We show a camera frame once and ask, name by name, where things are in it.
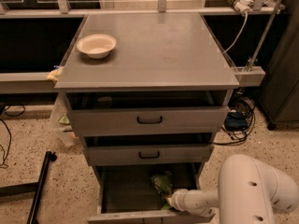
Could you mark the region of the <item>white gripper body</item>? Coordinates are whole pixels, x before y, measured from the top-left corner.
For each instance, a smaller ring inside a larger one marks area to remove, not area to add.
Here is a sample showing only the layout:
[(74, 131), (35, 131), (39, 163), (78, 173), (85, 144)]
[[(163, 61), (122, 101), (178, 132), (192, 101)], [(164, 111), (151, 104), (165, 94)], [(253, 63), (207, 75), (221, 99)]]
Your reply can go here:
[(185, 202), (188, 192), (187, 189), (176, 190), (171, 196), (171, 205), (179, 211), (188, 211), (188, 205)]

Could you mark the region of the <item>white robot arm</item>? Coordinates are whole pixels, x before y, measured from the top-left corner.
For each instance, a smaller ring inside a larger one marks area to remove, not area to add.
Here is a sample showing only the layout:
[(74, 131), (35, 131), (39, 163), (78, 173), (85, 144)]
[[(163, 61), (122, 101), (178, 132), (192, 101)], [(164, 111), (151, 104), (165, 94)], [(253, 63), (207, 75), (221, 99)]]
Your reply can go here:
[(218, 209), (220, 224), (276, 224), (276, 211), (290, 213), (299, 206), (299, 187), (279, 169), (235, 154), (222, 163), (216, 189), (177, 189), (166, 200), (200, 217)]

